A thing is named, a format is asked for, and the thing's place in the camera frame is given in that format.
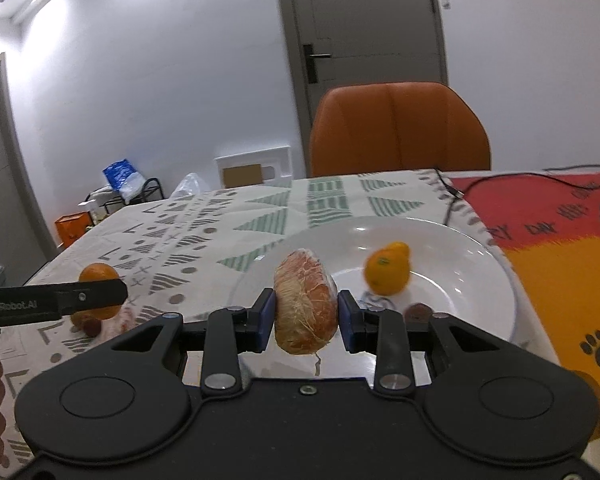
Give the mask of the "red orange mat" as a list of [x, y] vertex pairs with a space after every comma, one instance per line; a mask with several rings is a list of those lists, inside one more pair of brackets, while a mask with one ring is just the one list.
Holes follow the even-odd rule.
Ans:
[[452, 217], [478, 214], [520, 279], [558, 360], [600, 402], [600, 172], [457, 177]]

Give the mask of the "white ceramic plate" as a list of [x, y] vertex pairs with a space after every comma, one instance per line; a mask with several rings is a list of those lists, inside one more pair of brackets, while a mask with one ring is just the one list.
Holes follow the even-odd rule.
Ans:
[[[364, 280], [366, 259], [392, 242], [411, 248], [411, 279], [400, 294], [373, 295]], [[501, 263], [483, 244], [456, 229], [415, 218], [358, 217], [291, 235], [255, 258], [228, 298], [231, 307], [249, 307], [271, 287], [274, 271], [296, 249], [309, 249], [362, 307], [403, 312], [426, 304], [505, 340], [515, 331], [517, 300]]]

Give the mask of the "white styrofoam packaging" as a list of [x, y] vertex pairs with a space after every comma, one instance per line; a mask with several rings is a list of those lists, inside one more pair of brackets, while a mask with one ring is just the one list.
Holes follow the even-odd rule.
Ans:
[[292, 174], [291, 150], [288, 145], [217, 157], [223, 188], [241, 188], [249, 185], [283, 185]]

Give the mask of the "orange leather chair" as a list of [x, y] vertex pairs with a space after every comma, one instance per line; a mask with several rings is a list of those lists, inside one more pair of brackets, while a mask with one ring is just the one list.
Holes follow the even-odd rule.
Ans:
[[329, 90], [318, 104], [310, 136], [313, 177], [491, 167], [486, 129], [444, 84], [358, 84]]

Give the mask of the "dark brown passion fruit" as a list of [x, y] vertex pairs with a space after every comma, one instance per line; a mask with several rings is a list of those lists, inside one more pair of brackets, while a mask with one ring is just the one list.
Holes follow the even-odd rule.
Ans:
[[434, 313], [426, 304], [412, 304], [405, 309], [403, 316], [407, 323], [427, 323]]

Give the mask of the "grey door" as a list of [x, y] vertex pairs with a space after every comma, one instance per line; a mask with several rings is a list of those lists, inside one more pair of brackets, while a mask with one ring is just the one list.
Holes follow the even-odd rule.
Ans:
[[448, 80], [438, 0], [278, 0], [302, 148], [331, 88]]
[[58, 254], [20, 151], [12, 117], [6, 55], [0, 54], [0, 270], [8, 286], [33, 278]]

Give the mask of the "large orange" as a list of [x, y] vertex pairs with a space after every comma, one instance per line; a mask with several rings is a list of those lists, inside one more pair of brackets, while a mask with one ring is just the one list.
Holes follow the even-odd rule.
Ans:
[[112, 282], [118, 280], [120, 275], [112, 266], [106, 263], [91, 263], [86, 266], [79, 275], [79, 282], [88, 285], [87, 291], [94, 292], [93, 299], [87, 300], [91, 309], [79, 310], [70, 316], [71, 323], [77, 330], [82, 330], [82, 322], [86, 318], [99, 318], [101, 321], [115, 316], [121, 309], [121, 304], [114, 304], [118, 298], [114, 286], [95, 286], [91, 282]]
[[365, 261], [364, 280], [377, 296], [400, 294], [411, 278], [411, 248], [393, 242], [373, 252]]

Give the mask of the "peeled pomelo piece small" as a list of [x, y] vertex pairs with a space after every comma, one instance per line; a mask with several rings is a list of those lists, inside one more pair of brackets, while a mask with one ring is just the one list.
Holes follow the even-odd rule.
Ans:
[[293, 356], [324, 348], [338, 327], [337, 291], [332, 277], [309, 249], [291, 252], [274, 273], [275, 340]]

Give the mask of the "patterned white tablecloth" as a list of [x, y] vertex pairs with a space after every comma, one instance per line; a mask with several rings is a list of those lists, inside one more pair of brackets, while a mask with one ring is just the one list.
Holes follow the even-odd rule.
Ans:
[[[228, 305], [255, 258], [291, 235], [347, 218], [415, 218], [447, 224], [483, 246], [505, 272], [512, 264], [475, 211], [452, 217], [454, 200], [432, 170], [253, 185], [121, 209], [47, 263], [34, 284], [75, 281], [91, 263], [128, 285], [136, 326], [176, 311], [198, 321]], [[516, 274], [513, 343], [549, 360], [556, 352]]]

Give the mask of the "blue white plastic bag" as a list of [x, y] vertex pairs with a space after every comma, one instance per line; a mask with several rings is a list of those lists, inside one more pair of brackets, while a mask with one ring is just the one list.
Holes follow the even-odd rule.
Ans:
[[113, 162], [102, 170], [110, 188], [129, 203], [143, 191], [146, 178], [125, 158]]

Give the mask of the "orange cardboard box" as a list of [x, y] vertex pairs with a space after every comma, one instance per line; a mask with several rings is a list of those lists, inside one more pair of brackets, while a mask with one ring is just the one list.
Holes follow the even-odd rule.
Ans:
[[55, 221], [55, 226], [62, 247], [68, 248], [91, 229], [93, 221], [88, 212], [82, 211], [61, 216]]

